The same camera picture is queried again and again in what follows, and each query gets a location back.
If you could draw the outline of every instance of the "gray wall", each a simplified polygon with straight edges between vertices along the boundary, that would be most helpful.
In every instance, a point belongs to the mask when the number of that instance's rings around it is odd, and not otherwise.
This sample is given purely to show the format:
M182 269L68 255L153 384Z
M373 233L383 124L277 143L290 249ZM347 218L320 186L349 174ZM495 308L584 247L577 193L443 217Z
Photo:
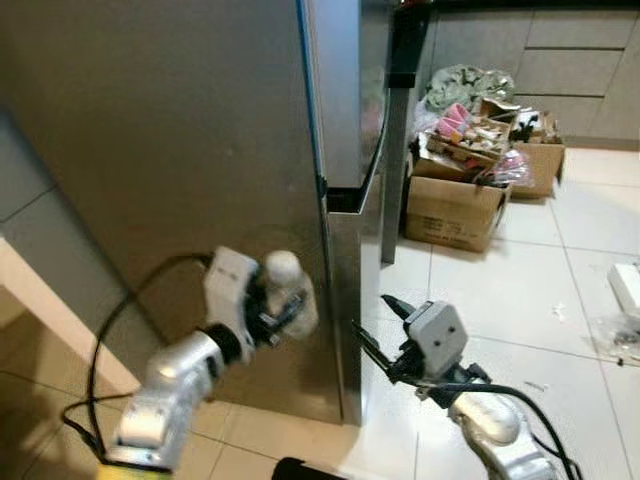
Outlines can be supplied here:
M0 231L92 332L125 294L33 148L1 112ZM124 312L106 344L141 378L149 355L161 342L133 307Z
M498 68L515 79L516 101L553 111L571 143L637 145L638 11L441 13L430 27L420 95L440 68Z

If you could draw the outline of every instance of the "refrigerator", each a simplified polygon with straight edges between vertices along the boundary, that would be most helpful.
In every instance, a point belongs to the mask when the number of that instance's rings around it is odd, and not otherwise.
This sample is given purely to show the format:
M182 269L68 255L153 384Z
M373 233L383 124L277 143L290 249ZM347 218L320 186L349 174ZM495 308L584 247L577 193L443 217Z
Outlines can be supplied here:
M168 256L288 249L320 310L219 399L358 424L351 322L378 293L391 5L6 0L0 102L129 286ZM162 340L202 325L203 272L141 297Z

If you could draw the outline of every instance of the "yellow object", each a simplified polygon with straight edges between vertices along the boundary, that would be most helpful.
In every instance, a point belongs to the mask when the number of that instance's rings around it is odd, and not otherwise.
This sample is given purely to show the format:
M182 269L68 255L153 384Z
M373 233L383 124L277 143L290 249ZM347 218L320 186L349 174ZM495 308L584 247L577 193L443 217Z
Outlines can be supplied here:
M96 478L97 480L171 480L171 474L114 465L100 465Z

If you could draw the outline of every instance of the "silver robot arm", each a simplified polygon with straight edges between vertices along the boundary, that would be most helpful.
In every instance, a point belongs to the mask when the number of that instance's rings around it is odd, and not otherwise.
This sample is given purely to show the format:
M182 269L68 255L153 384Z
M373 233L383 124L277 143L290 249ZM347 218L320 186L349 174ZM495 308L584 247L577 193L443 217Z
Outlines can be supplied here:
M226 368L249 363L260 344L277 344L282 330L314 329L313 288L295 256L274 252L265 270L252 258L217 249L204 282L208 325L152 357L107 450L111 465L174 471L194 411L211 398Z
M491 382L478 365L460 365L468 337L455 308L445 302L426 302L415 309L394 297L383 298L404 320L407 341L400 346L399 357L389 360L368 332L359 326L355 329L362 348L389 380L413 385L420 400L431 398L447 409L491 480L557 479L517 404L504 395L437 388L439 384Z

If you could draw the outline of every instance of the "black wire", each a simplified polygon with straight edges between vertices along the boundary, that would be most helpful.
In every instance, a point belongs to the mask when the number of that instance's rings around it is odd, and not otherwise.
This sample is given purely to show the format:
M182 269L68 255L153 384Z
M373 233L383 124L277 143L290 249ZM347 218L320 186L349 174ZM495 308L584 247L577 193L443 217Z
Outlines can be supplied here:
M540 438L538 438L538 436L535 433L532 433L532 435L533 435L533 440L538 445L540 445L542 448L544 448L548 453L550 453L554 457L560 458L560 454L558 452L556 452L554 449L552 449L549 445L544 443L542 440L540 440ZM578 478L578 480L584 480L583 477L582 477L582 470L580 470L580 465L578 465L578 463L575 462L574 460L572 460L571 458L569 458L569 463L573 467L573 469L575 471L575 474L576 474L576 477Z
M133 395L133 392L129 392L129 393L122 393L122 394L118 394L118 395L107 395L105 397L98 397L94 400L95 403L100 403L103 402L105 400L115 400L117 398L125 398L125 397L130 397L131 395ZM87 444L87 446L91 449L91 451L94 453L94 455L97 456L97 445L96 445L96 437L94 437L91 432L87 431L82 425L80 425L78 422L71 420L68 416L68 413L72 410L75 410L79 407L83 407L86 406L89 403L89 400L81 400L79 402L76 403L72 403L71 405L67 405L64 410L62 410L62 413L60 414L60 419L62 420L62 423L64 423L65 425L73 428L76 432L78 432L80 434L80 437L82 438L82 440L84 441L84 443Z
M98 425L98 418L96 416L95 409L95 387L96 387L96 366L98 362L98 354L100 353L100 348L102 346L102 342L105 337L111 330L111 327L115 323L116 319L123 312L123 310L133 301L136 301L138 295L145 290L149 285L153 283L158 277L166 273L168 270L171 270L173 267L187 262L187 261L199 261L202 262L205 266L209 266L211 264L212 255L204 255L204 254L186 254L186 255L177 255L173 257L169 257L164 260L160 265L156 266L153 270L151 270L144 279L140 282L137 288L134 290L129 290L125 297L116 305L116 307L111 311L107 319L104 321L98 335L96 336L96 346L93 351L93 358L91 359L91 368L89 370L89 375L87 378L87 407L89 414L89 423L91 428L93 429L93 433L95 435L94 440L96 444L96 448L94 453L98 459L104 463L105 460L105 447L104 441L102 439L102 432L100 431L100 425Z
M560 437L556 433L555 429L553 428L553 425L551 425L551 422L549 421L547 416L544 414L544 412L540 409L540 407L538 407L538 405L533 400L531 400L531 398L529 398L527 395L522 393L520 390L516 390L515 388L511 388L511 387L506 387L504 385L480 384L480 383L441 383L441 384L436 384L434 386L431 386L429 388L431 390L444 390L449 392L499 393L503 395L511 395L513 397L518 398L519 400L522 400L538 416L542 424L545 426L545 428L549 432L549 435L551 435L551 438L553 439L553 443L555 444L557 449L556 456L562 462L562 466L564 467L564 471L567 474L567 478L569 478L569 480L576 480L576 477L574 476L573 471L571 470L571 465L572 464L577 465L577 463L571 460L567 456L567 453L564 450L564 446L562 445L562 441L560 440Z

